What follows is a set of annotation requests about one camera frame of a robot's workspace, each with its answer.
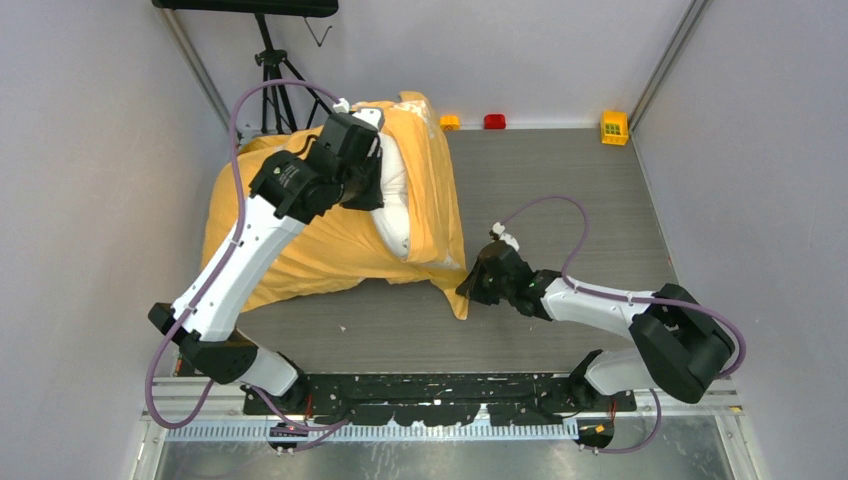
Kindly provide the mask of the orange pillowcase with white print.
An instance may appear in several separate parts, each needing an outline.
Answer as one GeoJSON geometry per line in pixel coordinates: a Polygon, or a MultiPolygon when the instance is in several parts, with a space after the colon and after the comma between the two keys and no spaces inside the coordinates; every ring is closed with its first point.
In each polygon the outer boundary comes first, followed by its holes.
{"type": "Polygon", "coordinates": [[[467,275],[453,164],[447,139],[428,99],[404,91],[397,102],[375,101],[382,134],[398,147],[405,167],[407,250],[391,252],[371,212],[335,206],[307,225],[269,267],[243,309],[299,296],[352,289],[365,279],[391,284],[428,281],[442,291],[454,316],[468,316],[456,289],[467,275]]]}

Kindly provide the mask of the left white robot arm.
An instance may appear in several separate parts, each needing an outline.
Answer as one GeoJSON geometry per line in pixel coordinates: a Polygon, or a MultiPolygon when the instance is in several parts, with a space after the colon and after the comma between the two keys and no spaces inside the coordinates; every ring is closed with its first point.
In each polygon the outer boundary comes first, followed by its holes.
{"type": "Polygon", "coordinates": [[[317,216],[340,205],[382,205],[384,113],[377,107],[333,113],[301,155],[269,155],[241,195],[231,232],[192,285],[171,303],[156,303],[151,323],[197,370],[219,384],[263,390],[280,412],[298,412],[307,398],[298,369],[280,353],[240,333],[237,317],[262,276],[317,216]]]}

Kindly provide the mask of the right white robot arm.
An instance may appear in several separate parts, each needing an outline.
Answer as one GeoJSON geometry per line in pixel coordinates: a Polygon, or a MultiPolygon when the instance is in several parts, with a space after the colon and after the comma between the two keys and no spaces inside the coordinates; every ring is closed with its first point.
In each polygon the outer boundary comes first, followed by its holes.
{"type": "Polygon", "coordinates": [[[507,302],[524,316],[583,324],[631,344],[593,350],[569,373],[566,399],[576,408],[596,410],[615,394],[639,389],[696,404],[744,358],[737,332],[679,285],[651,292],[580,282],[560,271],[532,269],[501,225],[491,236],[457,294],[483,305],[507,302]]]}

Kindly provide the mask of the white pillow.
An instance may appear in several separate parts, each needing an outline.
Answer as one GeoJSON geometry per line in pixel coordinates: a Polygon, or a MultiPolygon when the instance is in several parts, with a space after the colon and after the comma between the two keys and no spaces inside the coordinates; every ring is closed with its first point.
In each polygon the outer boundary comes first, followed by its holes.
{"type": "Polygon", "coordinates": [[[370,212],[375,228],[387,249],[406,260],[410,252],[410,216],[407,170],[396,140],[379,134],[382,148],[380,190],[383,206],[370,212]]]}

